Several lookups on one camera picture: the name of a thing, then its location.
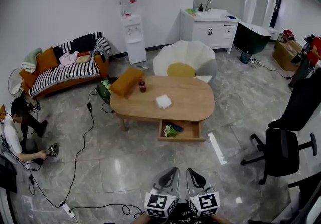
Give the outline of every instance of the sink cabinet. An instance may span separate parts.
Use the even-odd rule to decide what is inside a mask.
[[[202,18],[181,10],[180,39],[198,40],[212,49],[227,48],[230,53],[240,19]]]

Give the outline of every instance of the black pants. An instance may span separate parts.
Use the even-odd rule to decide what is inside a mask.
[[[21,123],[21,131],[23,134],[23,140],[20,142],[20,145],[22,147],[22,153],[24,154],[34,154],[37,153],[38,146],[33,139],[27,139],[28,135],[28,126],[33,128],[35,132],[38,134],[38,136],[41,136],[44,132],[44,128],[41,125],[39,121],[37,121],[31,114],[27,114],[22,118],[22,123]],[[35,159],[35,163],[42,165],[43,160],[42,159]]]
[[[301,65],[292,77],[292,80],[289,84],[290,87],[294,87],[294,85],[301,79],[305,79],[308,77],[310,72],[313,70],[314,66],[311,64],[310,60],[305,56],[301,61]]]

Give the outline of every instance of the marble floor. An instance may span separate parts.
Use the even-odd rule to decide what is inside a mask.
[[[261,64],[285,73],[272,58],[273,43],[255,55]],[[149,70],[153,74],[152,60],[158,51],[148,52]],[[216,52],[218,74],[213,84],[216,108],[203,122],[203,143],[164,143],[157,141],[158,124],[130,121],[128,132],[121,130],[114,114],[102,111],[102,99],[91,96],[94,129],[86,136],[86,148],[78,157],[76,178],[67,199],[70,207],[102,206],[109,203],[133,204],[143,209],[143,199],[150,191],[153,177],[159,172],[176,166],[181,170],[179,196],[187,197],[185,171],[196,168],[206,172],[215,189],[220,193],[220,213],[232,223],[247,223],[249,219],[272,221],[290,202],[287,184],[308,175],[307,168],[287,177],[268,177],[264,186],[258,181],[263,177],[264,162],[241,166],[240,161],[260,155],[256,145],[249,140],[256,133],[264,140],[267,124],[284,112],[290,90],[288,80],[277,72],[260,66],[243,64],[240,53],[232,49]],[[110,63],[110,76],[119,76],[129,66],[127,58]],[[39,118],[47,119],[46,133],[39,141],[44,148],[57,142],[60,153],[48,159],[35,180],[47,198],[55,205],[62,202],[68,192],[74,173],[75,154],[83,146],[83,134],[91,127],[87,110],[88,94],[95,83],[85,84],[44,98],[40,101]],[[208,138],[213,133],[223,153],[220,164]],[[301,155],[301,165],[306,164]],[[19,224],[70,224],[75,223],[65,212],[52,207],[35,188],[35,195],[28,189],[29,172],[17,168],[18,193],[11,193],[14,212]],[[78,223],[105,222],[131,223],[137,210],[122,214],[121,206],[102,209],[74,210]]]

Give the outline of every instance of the white shirt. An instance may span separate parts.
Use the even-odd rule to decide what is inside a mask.
[[[21,123],[16,123],[9,114],[6,114],[4,121],[4,135],[9,150],[13,154],[22,153],[22,147],[20,141],[24,138],[21,131]]]

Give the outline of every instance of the wooden table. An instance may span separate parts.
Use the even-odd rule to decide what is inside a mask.
[[[147,91],[141,93],[138,85],[128,98],[115,93],[110,106],[120,118],[124,130],[124,119],[159,122],[160,141],[201,142],[201,121],[214,111],[214,95],[205,82],[196,78],[147,76]],[[166,109],[157,106],[156,98],[166,94],[172,105]],[[168,121],[184,128],[176,137],[165,137],[164,127]]]

